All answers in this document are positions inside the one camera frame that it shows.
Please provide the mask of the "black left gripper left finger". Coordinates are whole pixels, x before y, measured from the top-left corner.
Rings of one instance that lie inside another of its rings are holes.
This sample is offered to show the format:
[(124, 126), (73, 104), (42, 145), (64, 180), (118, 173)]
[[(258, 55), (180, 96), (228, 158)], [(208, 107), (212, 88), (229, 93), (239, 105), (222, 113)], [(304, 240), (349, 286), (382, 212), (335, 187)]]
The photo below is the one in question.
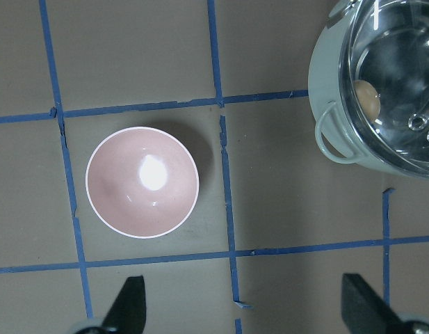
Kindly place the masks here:
[(128, 277), (101, 327), (106, 333), (143, 333), (146, 324), (146, 295), (143, 276)]

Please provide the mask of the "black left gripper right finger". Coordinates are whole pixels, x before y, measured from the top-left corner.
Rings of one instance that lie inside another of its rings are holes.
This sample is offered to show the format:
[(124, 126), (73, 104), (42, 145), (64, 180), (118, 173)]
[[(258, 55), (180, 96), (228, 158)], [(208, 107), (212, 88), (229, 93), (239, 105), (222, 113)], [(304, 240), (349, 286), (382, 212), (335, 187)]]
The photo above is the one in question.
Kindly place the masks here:
[(411, 333), (411, 327), (357, 273), (341, 279), (341, 318), (349, 333)]

